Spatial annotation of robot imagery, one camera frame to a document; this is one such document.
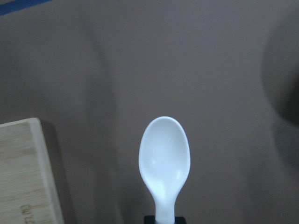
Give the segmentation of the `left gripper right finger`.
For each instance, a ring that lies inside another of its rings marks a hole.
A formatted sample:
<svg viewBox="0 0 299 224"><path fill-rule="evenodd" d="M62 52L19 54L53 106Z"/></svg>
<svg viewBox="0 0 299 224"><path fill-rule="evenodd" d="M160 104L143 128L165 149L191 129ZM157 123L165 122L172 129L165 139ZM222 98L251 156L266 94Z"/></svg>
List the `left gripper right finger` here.
<svg viewBox="0 0 299 224"><path fill-rule="evenodd" d="M175 217L175 224L186 224L186 219L184 217Z"/></svg>

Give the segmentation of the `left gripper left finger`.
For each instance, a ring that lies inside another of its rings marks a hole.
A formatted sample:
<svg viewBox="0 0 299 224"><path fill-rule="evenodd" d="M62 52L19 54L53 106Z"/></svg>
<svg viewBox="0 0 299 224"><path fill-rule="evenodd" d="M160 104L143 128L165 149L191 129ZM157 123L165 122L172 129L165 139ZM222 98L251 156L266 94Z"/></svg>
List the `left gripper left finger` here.
<svg viewBox="0 0 299 224"><path fill-rule="evenodd" d="M143 224L156 224L155 216L144 216Z"/></svg>

